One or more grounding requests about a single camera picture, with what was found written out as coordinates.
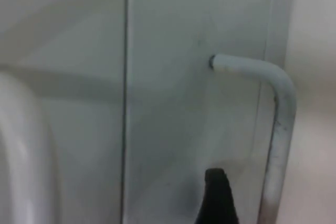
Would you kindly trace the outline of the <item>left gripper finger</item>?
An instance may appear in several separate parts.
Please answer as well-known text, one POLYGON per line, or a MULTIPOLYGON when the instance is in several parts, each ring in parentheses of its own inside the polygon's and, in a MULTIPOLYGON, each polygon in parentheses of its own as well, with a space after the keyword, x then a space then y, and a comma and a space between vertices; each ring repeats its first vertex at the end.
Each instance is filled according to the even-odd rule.
POLYGON ((205 171, 205 190, 195 223, 239 224, 232 189, 222 168, 205 171))

